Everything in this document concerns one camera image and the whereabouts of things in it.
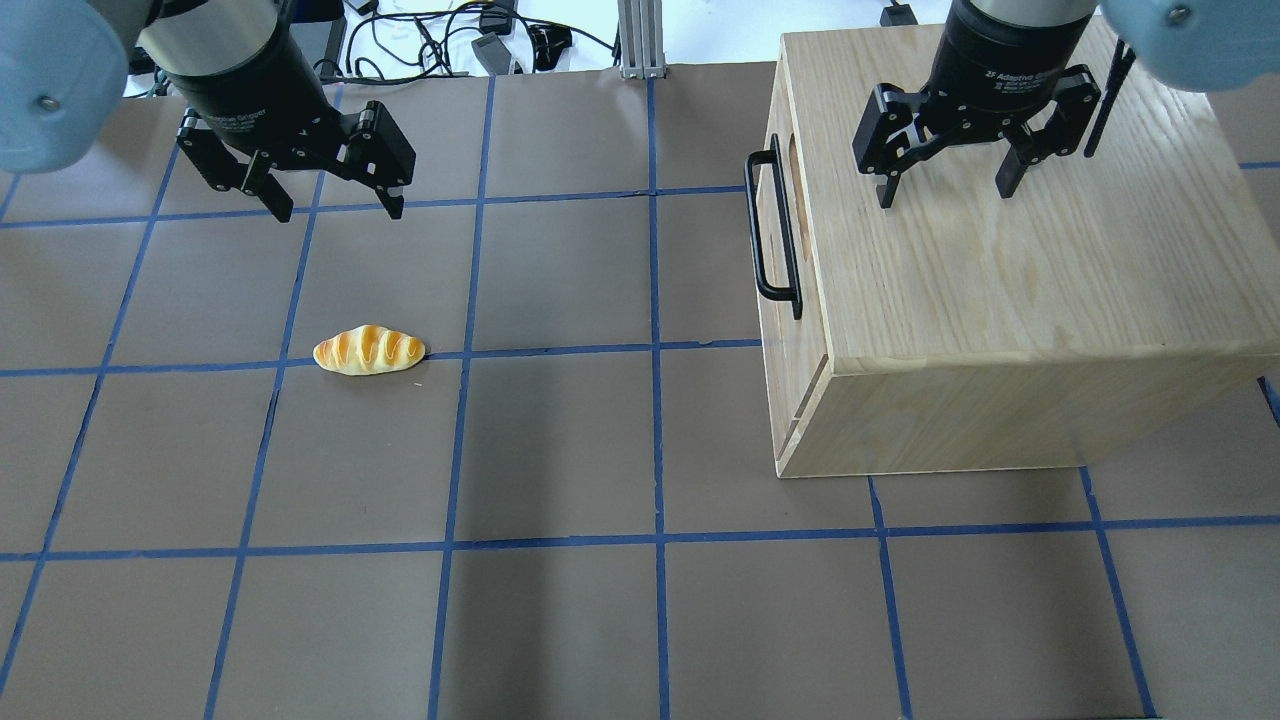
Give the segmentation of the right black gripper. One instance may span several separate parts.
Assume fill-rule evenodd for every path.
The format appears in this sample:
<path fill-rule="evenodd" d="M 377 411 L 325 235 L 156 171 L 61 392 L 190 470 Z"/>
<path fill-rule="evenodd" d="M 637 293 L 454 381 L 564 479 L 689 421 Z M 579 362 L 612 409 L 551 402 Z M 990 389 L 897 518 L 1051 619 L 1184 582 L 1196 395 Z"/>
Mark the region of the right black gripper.
<path fill-rule="evenodd" d="M 1033 165 L 1075 152 L 1101 97 L 1089 67 L 1069 65 L 1092 17 L 1092 3 L 952 3 L 922 91 L 876 85 L 855 131 L 858 170 L 884 177 L 879 206 L 892 206 L 906 170 L 952 141 L 993 142 L 1011 128 L 995 177 L 1002 199 Z M 1012 128 L 1050 102 L 1042 128 Z"/>

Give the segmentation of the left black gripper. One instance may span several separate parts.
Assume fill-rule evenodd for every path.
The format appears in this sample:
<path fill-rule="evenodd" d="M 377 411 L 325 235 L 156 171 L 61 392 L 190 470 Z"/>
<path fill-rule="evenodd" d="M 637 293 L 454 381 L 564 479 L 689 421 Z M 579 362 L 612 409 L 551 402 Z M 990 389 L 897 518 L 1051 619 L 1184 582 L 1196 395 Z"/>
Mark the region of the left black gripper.
<path fill-rule="evenodd" d="M 416 152 L 390 110 L 340 115 L 285 22 L 157 22 L 154 59 L 188 102 L 177 147 L 218 192 L 257 199 L 280 223 L 294 201 L 273 174 L 325 170 L 404 213 Z"/>

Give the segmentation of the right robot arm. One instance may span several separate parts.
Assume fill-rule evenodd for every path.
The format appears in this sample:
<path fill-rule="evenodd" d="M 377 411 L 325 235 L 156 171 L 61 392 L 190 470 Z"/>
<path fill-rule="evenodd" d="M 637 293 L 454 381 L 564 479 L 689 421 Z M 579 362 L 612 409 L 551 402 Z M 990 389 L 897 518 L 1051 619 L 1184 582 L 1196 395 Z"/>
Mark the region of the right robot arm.
<path fill-rule="evenodd" d="M 1277 70 L 1275 1 L 955 1 L 927 82 L 877 85 L 852 138 L 882 208 L 901 176 L 945 149 L 1005 141 L 1011 197 L 1050 156 L 1094 155 L 1135 64 L 1190 92 Z"/>

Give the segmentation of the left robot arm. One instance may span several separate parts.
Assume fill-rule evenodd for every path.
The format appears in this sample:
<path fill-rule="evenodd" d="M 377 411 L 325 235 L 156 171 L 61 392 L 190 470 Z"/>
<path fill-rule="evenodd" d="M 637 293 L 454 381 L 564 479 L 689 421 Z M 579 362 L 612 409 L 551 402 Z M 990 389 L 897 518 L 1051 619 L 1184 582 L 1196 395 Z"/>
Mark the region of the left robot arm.
<path fill-rule="evenodd" d="M 214 191 L 259 200 L 279 222 L 282 172 L 319 170 L 404 210 L 416 154 L 390 111 L 338 111 L 291 27 L 293 1 L 5 1 L 3 169 L 76 164 L 123 99 L 141 47 L 187 101 L 175 142 Z"/>

